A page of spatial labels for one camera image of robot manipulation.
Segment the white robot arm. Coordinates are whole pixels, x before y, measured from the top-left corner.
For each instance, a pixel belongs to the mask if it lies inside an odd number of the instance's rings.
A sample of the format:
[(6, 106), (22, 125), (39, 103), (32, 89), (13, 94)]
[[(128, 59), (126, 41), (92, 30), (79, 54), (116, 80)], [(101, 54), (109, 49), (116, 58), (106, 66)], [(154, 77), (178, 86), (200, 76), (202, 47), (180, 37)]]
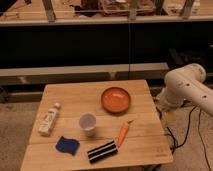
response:
[(205, 79), (206, 71), (197, 63), (169, 71), (164, 77), (165, 87), (157, 96), (158, 109), (176, 110), (188, 100), (213, 117), (213, 89), (203, 84)]

